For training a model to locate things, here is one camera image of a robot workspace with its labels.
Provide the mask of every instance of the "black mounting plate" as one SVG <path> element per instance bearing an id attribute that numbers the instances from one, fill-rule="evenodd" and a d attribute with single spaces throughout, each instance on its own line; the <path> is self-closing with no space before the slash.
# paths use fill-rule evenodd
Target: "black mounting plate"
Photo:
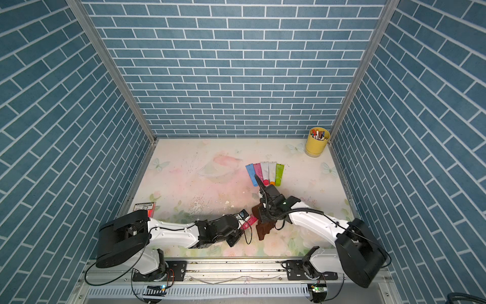
<path id="1" fill-rule="evenodd" d="M 169 269 L 174 270 L 174 282 L 182 282 L 186 275 L 187 261 L 166 261 Z M 172 271 L 169 271 L 169 282 L 172 281 Z"/>
<path id="2" fill-rule="evenodd" d="M 184 280 L 184 276 L 186 275 L 186 267 L 187 261 L 165 261 L 167 264 L 167 269 L 172 269 L 174 271 L 174 282 L 182 282 Z M 172 281 L 172 271 L 169 271 L 169 283 Z M 165 282 L 167 280 L 167 276 L 164 276 L 164 279 L 161 282 Z M 146 276 L 140 274 L 138 271 L 133 272 L 132 277 L 133 282 L 154 282 L 152 280 L 148 280 Z"/>
<path id="3" fill-rule="evenodd" d="M 287 280 L 289 281 L 318 280 L 310 278 L 305 273 L 304 268 L 302 267 L 302 261 L 300 260 L 287 260 L 283 263 L 287 268 Z M 323 275 L 326 280 L 333 281 L 338 279 L 336 272 L 326 271 Z"/>

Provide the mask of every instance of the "table surface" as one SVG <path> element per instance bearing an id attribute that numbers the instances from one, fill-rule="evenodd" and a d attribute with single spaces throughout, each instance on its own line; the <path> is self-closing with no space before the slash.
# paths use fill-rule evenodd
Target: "table surface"
<path id="1" fill-rule="evenodd" d="M 301 139 L 166 139 L 155 148 L 137 190 L 136 203 L 155 202 L 153 218 L 190 223 L 235 214 L 259 203 L 245 166 L 261 161 L 284 164 L 278 190 L 295 196 L 341 219 L 353 215 L 329 149 L 318 158 L 307 156 Z M 333 248 L 313 232 L 296 225 L 273 229 L 263 241 L 253 227 L 250 245 L 242 238 L 230 248 L 226 242 L 207 249 L 162 248 L 168 257 L 301 256 L 313 246 Z M 246 231 L 248 241 L 250 231 Z"/>

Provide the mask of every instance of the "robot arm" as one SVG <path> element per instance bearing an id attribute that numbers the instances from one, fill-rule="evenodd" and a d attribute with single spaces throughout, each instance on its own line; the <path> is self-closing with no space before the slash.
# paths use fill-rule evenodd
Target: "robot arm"
<path id="1" fill-rule="evenodd" d="M 324 249 L 314 247 L 303 259 L 303 268 L 310 277 L 318 277 L 325 271 L 344 272 L 357 285 L 364 288 L 370 285 L 387 253 L 363 221 L 356 218 L 348 222 L 328 216 L 296 197 L 284 197 L 275 186 L 265 187 L 258 176 L 255 178 L 262 198 L 252 212 L 259 220 L 256 229 L 260 240 L 275 227 L 277 220 L 305 227 L 336 247 L 341 264 L 340 268 L 333 266 L 336 263 L 323 254 Z"/>
<path id="2" fill-rule="evenodd" d="M 310 207 L 303 201 L 297 202 L 292 206 L 292 209 L 297 208 L 310 209 Z M 310 231 L 326 239 L 333 245 L 337 239 L 337 235 L 343 233 L 344 230 L 349 226 L 347 221 L 329 216 L 330 219 L 332 219 L 334 222 L 339 223 L 344 228 L 336 227 L 336 225 L 331 222 L 329 218 L 323 215 L 308 213 L 305 211 L 290 213 L 289 218 L 292 224 L 309 229 Z"/>
<path id="3" fill-rule="evenodd" d="M 175 224 L 149 218 L 146 210 L 137 210 L 101 226 L 96 267 L 134 265 L 142 275 L 157 279 L 165 274 L 163 252 L 158 248 L 207 248 L 223 241 L 233 247 L 244 233 L 240 221 L 247 218 L 249 214 L 242 210 L 213 221 Z"/>
<path id="4" fill-rule="evenodd" d="M 386 252 L 363 221 L 347 222 L 328 216 L 296 197 L 285 198 L 275 186 L 265 187 L 256 179 L 261 184 L 262 198 L 252 212 L 259 220 L 256 229 L 260 240 L 279 219 L 305 227 L 334 244 L 338 252 L 338 257 L 330 261 L 329 255 L 323 254 L 324 249 L 313 248 L 303 259 L 303 268 L 310 277 L 318 277 L 325 271 L 344 272 L 357 285 L 369 286 L 385 262 Z M 163 252 L 157 248 L 165 245 L 207 248 L 222 241 L 232 247 L 244 233 L 240 220 L 248 217 L 243 210 L 213 221 L 174 224 L 149 218 L 145 210 L 138 210 L 100 228 L 96 267 L 135 265 L 148 280 L 157 280 L 166 273 Z"/>

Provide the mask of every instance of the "paint tube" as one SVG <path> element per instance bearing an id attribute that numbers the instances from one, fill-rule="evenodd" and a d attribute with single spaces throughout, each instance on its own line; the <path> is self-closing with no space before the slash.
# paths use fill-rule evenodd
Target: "paint tube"
<path id="1" fill-rule="evenodd" d="M 284 165 L 279 163 L 277 164 L 277 176 L 275 177 L 275 186 L 280 186 L 280 183 L 282 183 L 283 168 Z"/>
<path id="2" fill-rule="evenodd" d="M 270 175 L 270 184 L 275 185 L 275 176 L 277 173 L 277 162 L 276 161 L 271 161 L 268 163 L 268 170 L 269 170 L 269 175 Z"/>
<path id="3" fill-rule="evenodd" d="M 261 163 L 261 174 L 263 175 L 263 184 L 265 186 L 270 185 L 270 176 L 268 172 L 268 162 L 262 161 Z"/>
<path id="4" fill-rule="evenodd" d="M 257 187 L 258 184 L 257 184 L 257 180 L 255 179 L 255 168 L 253 167 L 253 164 L 249 164 L 249 165 L 246 165 L 246 170 L 248 171 L 248 175 L 250 176 L 250 179 L 251 179 L 251 183 Z"/>
<path id="5" fill-rule="evenodd" d="M 255 174 L 258 175 L 260 180 L 263 180 L 263 176 L 261 175 L 261 165 L 260 163 L 254 163 L 253 168 L 255 169 Z"/>

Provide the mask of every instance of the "brick wall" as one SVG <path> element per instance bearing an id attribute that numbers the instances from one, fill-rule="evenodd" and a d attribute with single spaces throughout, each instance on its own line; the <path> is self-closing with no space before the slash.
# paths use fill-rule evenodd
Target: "brick wall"
<path id="1" fill-rule="evenodd" d="M 157 136 L 303 137 L 331 128 L 385 0 L 163 2 L 83 1 Z"/>
<path id="2" fill-rule="evenodd" d="M 147 148 L 64 0 L 0 1 L 0 303 L 67 300 Z"/>
<path id="3" fill-rule="evenodd" d="M 405 303 L 486 295 L 485 16 L 401 0 L 334 141 Z"/>

